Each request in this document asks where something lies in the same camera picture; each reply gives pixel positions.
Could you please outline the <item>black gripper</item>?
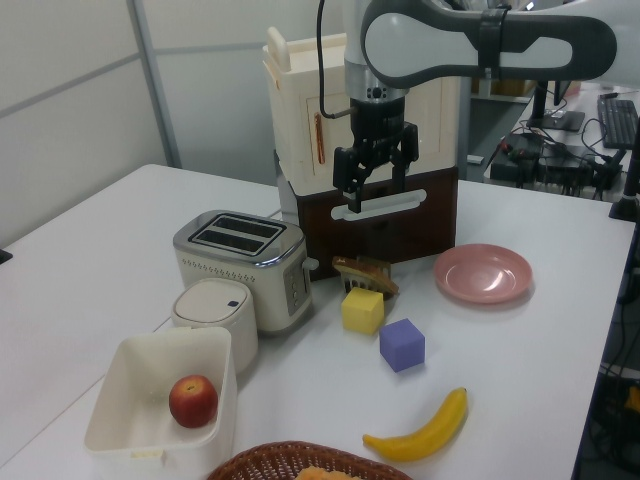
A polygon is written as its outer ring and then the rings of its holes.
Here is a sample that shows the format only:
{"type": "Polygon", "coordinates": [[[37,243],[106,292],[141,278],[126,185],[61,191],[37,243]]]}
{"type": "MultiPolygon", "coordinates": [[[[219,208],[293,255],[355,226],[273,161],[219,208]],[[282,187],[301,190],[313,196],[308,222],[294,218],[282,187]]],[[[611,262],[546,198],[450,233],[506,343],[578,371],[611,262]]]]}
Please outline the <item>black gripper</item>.
{"type": "Polygon", "coordinates": [[[404,123],[404,97],[381,103],[351,99],[350,106],[353,145],[334,150],[333,186],[347,199],[348,209],[360,213],[370,155],[391,154],[393,188],[401,193],[410,165],[419,157],[419,138],[417,126],[404,123]]]}

